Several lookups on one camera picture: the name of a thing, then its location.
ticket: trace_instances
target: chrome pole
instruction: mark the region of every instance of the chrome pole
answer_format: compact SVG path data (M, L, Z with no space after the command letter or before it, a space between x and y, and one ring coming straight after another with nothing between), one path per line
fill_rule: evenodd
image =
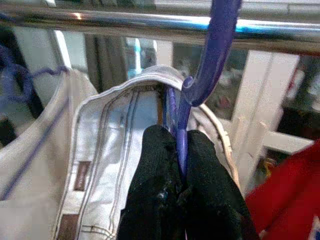
M22 26L106 36L204 44L207 16L179 15L138 9L84 10L33 5L0 4L0 11ZM320 56L319 22L285 22L239 19L233 47L261 51Z

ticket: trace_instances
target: red fabric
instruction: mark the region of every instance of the red fabric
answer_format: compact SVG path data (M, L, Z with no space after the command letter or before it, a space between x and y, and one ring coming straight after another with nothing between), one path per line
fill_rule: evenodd
M308 239L320 216L320 141L292 155L246 197L256 231L264 240Z

